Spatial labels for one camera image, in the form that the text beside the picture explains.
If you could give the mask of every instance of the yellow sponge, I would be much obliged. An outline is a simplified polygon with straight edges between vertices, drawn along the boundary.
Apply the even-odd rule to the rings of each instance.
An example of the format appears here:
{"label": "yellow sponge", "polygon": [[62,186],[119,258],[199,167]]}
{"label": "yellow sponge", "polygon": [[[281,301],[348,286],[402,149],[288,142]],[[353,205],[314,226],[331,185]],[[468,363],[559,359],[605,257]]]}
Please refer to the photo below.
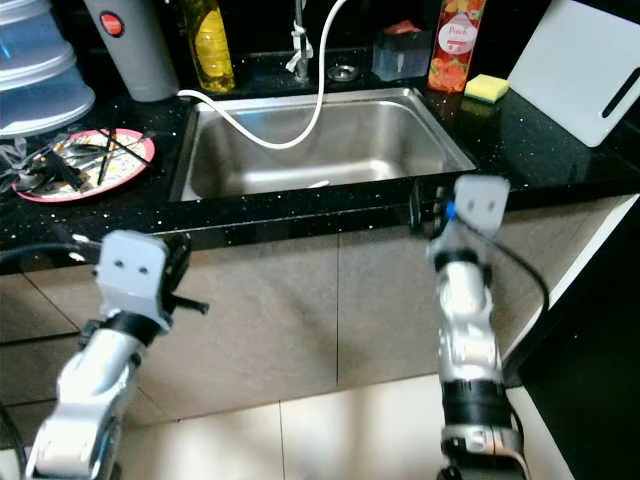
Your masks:
{"label": "yellow sponge", "polygon": [[489,75],[478,75],[467,82],[465,97],[472,97],[483,102],[496,103],[509,90],[509,81]]}

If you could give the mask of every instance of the red button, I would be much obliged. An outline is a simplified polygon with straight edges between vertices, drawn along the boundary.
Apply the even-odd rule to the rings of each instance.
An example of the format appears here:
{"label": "red button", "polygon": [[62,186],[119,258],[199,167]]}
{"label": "red button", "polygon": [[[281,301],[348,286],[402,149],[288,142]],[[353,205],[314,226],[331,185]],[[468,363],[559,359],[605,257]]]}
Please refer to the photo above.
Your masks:
{"label": "red button", "polygon": [[100,22],[106,32],[112,37],[119,37],[124,30],[122,20],[113,13],[103,13],[100,15]]}

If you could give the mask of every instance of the pink plate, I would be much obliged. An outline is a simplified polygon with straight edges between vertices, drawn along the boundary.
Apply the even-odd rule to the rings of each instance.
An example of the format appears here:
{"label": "pink plate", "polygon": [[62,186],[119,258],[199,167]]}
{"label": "pink plate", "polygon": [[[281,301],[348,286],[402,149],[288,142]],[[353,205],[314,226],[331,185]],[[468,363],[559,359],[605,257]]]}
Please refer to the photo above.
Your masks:
{"label": "pink plate", "polygon": [[[140,138],[142,138],[142,133],[135,130],[129,130],[126,128],[116,129],[116,140],[118,142],[122,145],[128,146],[131,151],[137,153],[145,160],[151,161],[156,151],[153,141],[150,138],[146,138],[141,142],[136,143]],[[88,143],[92,145],[106,146],[107,137],[100,135],[97,130],[89,130],[72,135],[67,143]],[[100,173],[100,162],[96,162],[94,166],[83,172],[82,178],[85,183],[81,188],[81,191],[74,190],[71,185],[66,182],[55,182],[43,185],[33,192],[23,193],[16,191],[16,193],[22,198],[26,198],[27,200],[34,202],[72,202],[74,200],[92,197],[93,195],[98,195],[106,192],[107,190],[119,187],[123,183],[134,178],[145,168],[146,165],[136,157],[126,151],[118,150],[116,153],[112,154],[109,161],[109,167],[107,168],[102,185],[100,186],[97,185],[98,175]]]}

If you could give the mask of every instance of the stainless steel sink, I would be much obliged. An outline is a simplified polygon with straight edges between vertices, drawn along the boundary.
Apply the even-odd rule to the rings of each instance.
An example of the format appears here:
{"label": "stainless steel sink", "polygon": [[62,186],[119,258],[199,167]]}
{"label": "stainless steel sink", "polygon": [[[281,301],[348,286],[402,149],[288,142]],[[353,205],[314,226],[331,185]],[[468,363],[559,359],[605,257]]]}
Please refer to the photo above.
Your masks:
{"label": "stainless steel sink", "polygon": [[[332,93],[300,145],[255,145],[204,104],[189,119],[174,200],[275,192],[470,170],[471,161],[406,88]],[[302,131],[314,95],[225,101],[258,136],[287,141]]]}

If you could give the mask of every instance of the chopsticks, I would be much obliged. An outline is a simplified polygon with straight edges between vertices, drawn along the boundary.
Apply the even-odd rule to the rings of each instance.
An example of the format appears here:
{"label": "chopsticks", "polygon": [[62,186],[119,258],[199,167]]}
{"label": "chopsticks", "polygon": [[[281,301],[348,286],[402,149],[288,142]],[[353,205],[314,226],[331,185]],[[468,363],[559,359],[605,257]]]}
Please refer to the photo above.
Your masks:
{"label": "chopsticks", "polygon": [[111,119],[111,127],[109,128],[109,134],[107,136],[107,146],[105,147],[105,155],[102,157],[102,162],[100,163],[100,173],[98,174],[97,185],[102,185],[102,181],[104,180],[104,176],[107,173],[107,168],[109,167],[109,160],[111,159],[111,150],[113,147],[113,141],[115,140],[116,128],[118,125],[118,105],[115,104],[113,106],[113,118]]}
{"label": "chopsticks", "polygon": [[[99,129],[97,130],[97,132],[102,135],[103,137],[107,137],[109,138],[110,135],[108,133],[105,133],[103,131],[103,129]],[[118,148],[121,148],[122,150],[124,150],[125,152],[127,152],[129,155],[132,155],[133,157],[135,157],[136,160],[138,160],[141,163],[144,163],[147,167],[149,168],[154,168],[155,165],[153,163],[151,163],[149,160],[146,160],[144,157],[141,157],[140,155],[138,155],[136,152],[134,152],[133,150],[131,150],[129,147],[127,147],[126,145],[123,145],[122,143],[120,143],[119,141],[117,141],[116,139],[112,139],[111,142],[113,144],[115,144]]]}

